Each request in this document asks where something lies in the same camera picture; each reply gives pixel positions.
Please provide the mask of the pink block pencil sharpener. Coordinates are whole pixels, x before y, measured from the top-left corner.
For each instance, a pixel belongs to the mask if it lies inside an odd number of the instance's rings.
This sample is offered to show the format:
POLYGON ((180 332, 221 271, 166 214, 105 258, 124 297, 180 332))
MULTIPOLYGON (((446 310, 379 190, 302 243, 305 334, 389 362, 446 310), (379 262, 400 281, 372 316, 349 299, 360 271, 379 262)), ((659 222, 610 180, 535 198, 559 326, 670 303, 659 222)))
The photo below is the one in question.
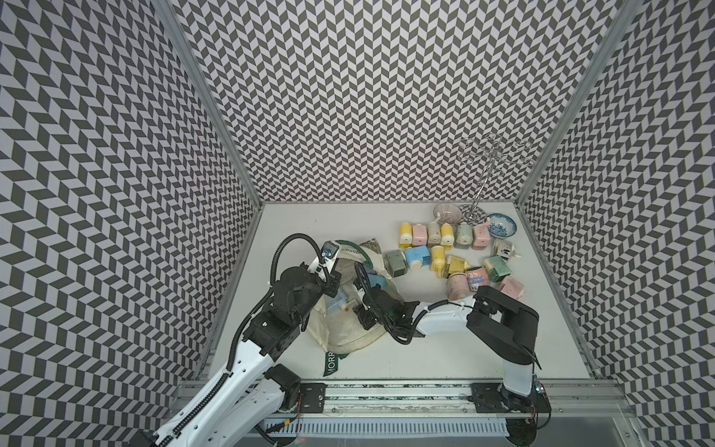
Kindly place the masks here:
POLYGON ((475 225, 472 227, 472 230, 473 240, 471 244, 471 249, 475 251, 482 251, 488 249, 492 240, 491 233, 489 231, 489 225, 487 225, 487 223, 475 225))

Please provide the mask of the pink rounded pencil sharpener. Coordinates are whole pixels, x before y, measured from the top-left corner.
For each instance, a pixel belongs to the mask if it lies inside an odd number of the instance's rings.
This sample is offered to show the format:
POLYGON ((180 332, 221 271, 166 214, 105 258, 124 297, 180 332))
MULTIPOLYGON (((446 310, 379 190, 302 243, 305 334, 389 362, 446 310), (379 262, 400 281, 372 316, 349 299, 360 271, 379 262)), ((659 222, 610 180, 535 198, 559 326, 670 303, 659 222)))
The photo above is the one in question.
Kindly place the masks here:
POLYGON ((411 245, 413 247, 422 247, 428 245, 428 227, 422 223, 417 223, 411 227, 411 233, 413 234, 413 241, 411 245))

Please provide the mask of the small pink sharpener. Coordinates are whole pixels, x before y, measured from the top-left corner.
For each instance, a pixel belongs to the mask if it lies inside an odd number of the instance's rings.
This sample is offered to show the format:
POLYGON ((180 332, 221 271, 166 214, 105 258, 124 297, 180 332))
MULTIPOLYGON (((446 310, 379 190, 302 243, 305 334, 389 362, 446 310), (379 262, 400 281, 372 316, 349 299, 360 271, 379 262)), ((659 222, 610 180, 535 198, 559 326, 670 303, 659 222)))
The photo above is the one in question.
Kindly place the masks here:
POLYGON ((507 276, 501 281, 499 291, 515 300, 522 300, 525 296, 524 285, 511 276, 507 276))

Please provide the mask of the white cartoon pencil sharpener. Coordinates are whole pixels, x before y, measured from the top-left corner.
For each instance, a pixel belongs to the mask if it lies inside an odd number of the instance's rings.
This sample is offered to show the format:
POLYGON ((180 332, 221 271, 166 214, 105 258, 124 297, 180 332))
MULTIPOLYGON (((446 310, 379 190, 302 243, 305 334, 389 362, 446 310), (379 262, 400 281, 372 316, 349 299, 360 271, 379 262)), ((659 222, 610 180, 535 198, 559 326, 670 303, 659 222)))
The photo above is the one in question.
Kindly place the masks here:
POLYGON ((441 245, 441 225, 438 220, 428 223, 428 247, 441 245))

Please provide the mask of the yellow round pencil sharpener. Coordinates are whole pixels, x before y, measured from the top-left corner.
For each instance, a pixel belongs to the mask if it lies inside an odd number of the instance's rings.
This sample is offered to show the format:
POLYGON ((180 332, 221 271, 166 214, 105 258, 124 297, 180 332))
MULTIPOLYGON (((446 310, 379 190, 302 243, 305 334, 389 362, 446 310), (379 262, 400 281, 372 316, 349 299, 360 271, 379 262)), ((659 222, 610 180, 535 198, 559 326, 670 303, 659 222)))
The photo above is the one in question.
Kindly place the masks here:
POLYGON ((454 242, 454 227, 450 223, 443 223, 441 225, 441 246, 445 251, 450 251, 454 247, 454 242))

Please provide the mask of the blue round pencil sharpener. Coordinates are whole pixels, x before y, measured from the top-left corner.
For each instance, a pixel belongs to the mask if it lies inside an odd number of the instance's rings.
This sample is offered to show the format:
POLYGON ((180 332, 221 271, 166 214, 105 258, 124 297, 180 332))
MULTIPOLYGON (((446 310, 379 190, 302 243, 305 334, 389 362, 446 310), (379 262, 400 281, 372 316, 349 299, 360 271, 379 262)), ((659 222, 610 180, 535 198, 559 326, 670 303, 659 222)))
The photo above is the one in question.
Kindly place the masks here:
POLYGON ((408 268, 417 270, 423 267, 430 267, 431 253, 426 246, 411 247, 404 251, 404 256, 408 268))

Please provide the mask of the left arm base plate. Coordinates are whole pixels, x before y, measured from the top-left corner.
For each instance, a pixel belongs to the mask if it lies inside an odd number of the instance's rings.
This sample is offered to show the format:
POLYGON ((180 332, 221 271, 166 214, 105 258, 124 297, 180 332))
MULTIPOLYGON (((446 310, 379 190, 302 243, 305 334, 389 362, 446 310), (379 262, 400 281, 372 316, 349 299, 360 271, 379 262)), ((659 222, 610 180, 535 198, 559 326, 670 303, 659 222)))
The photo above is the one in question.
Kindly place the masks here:
POLYGON ((327 384, 320 382, 301 383, 292 398, 292 413, 317 415, 323 413, 326 403, 327 384))

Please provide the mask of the green block pencil sharpener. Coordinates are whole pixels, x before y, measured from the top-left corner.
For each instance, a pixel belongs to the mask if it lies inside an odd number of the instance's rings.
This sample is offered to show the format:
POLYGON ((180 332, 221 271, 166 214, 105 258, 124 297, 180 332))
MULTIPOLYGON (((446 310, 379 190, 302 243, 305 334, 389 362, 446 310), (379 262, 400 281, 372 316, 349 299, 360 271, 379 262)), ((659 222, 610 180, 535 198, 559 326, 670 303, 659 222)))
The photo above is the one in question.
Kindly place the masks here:
POLYGON ((482 267, 492 283, 499 283, 512 273, 508 263, 500 256, 486 258, 482 263, 482 267))

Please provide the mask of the mint green pencil sharpener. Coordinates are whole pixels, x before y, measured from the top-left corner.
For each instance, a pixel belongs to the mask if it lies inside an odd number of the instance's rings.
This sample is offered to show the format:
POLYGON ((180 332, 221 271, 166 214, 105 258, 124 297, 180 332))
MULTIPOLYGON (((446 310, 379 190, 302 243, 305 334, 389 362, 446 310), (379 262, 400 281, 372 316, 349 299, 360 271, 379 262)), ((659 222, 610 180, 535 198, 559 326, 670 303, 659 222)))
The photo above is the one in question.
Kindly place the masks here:
POLYGON ((454 247, 460 250, 469 250, 474 240, 473 227, 466 222, 456 227, 454 247))

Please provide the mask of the cream canvas tote bag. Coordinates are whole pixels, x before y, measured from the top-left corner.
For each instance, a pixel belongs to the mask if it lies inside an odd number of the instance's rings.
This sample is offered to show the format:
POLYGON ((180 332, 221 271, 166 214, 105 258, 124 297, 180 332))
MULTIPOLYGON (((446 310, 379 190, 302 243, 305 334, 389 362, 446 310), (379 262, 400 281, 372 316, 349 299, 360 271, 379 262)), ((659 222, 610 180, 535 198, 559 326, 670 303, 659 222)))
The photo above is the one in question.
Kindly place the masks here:
POLYGON ((377 274, 387 279, 386 292, 402 301, 394 284, 394 279, 385 269, 383 251, 377 240, 372 238, 362 243, 347 240, 337 242, 341 246, 334 269, 341 273, 338 292, 343 291, 351 300, 351 309, 340 315, 328 316, 326 313, 326 298, 324 295, 314 306, 309 317, 307 331, 325 351, 323 375, 331 376, 338 372, 339 361, 349 354, 366 348, 385 334, 385 329, 377 325, 373 329, 364 330, 357 317, 357 307, 360 305, 359 295, 353 288, 357 279, 355 264, 366 264, 366 272, 377 274))

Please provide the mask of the pink jar shaped sharpener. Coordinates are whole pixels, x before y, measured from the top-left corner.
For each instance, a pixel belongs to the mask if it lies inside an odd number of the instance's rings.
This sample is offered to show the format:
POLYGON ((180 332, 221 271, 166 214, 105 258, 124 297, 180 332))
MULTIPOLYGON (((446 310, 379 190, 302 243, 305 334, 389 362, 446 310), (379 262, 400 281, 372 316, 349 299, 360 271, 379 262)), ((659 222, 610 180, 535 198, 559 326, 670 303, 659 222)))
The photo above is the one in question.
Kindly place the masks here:
POLYGON ((459 301, 470 296, 471 290, 465 273, 453 273, 447 281, 447 294, 450 301, 459 301))

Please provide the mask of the pale blue block sharpener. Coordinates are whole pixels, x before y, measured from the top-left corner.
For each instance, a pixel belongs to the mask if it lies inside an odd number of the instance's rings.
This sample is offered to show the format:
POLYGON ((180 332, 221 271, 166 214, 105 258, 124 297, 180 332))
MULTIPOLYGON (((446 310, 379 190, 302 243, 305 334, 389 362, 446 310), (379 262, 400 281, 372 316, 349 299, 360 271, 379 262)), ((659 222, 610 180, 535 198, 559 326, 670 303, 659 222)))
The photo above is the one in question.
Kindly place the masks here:
POLYGON ((351 309, 351 298, 343 291, 338 292, 335 297, 326 298, 326 313, 328 316, 340 315, 351 309))

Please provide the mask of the yellow block pencil sharpener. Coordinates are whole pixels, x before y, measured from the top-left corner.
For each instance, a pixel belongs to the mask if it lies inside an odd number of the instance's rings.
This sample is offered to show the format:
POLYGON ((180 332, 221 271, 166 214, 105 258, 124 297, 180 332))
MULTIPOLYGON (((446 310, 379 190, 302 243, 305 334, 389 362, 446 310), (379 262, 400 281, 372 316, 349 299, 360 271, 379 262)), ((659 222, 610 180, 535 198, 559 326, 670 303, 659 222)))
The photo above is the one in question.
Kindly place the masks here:
POLYGON ((398 236, 398 247, 402 250, 413 246, 413 226, 408 222, 400 225, 400 235, 398 236))

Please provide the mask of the small yellow black sharpener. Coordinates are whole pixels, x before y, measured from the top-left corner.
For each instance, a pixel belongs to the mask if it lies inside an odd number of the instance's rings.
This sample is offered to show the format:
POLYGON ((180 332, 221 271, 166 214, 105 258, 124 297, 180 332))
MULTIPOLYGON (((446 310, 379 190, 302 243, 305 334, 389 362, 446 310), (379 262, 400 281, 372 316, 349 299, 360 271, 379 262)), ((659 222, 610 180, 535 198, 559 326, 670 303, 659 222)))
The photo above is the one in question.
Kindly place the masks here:
POLYGON ((465 273, 471 268, 471 264, 460 256, 448 255, 445 260, 442 275, 448 279, 451 275, 465 273))

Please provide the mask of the white grey pencil sharpener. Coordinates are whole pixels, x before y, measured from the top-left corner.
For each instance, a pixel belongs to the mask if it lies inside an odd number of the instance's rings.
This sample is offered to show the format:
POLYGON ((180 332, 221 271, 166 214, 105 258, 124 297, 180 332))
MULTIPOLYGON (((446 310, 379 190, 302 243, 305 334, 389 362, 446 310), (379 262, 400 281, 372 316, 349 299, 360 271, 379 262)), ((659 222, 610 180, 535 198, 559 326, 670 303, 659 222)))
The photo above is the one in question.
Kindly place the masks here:
POLYGON ((516 246, 510 240, 499 240, 499 238, 493 242, 492 255, 505 262, 521 257, 516 246))

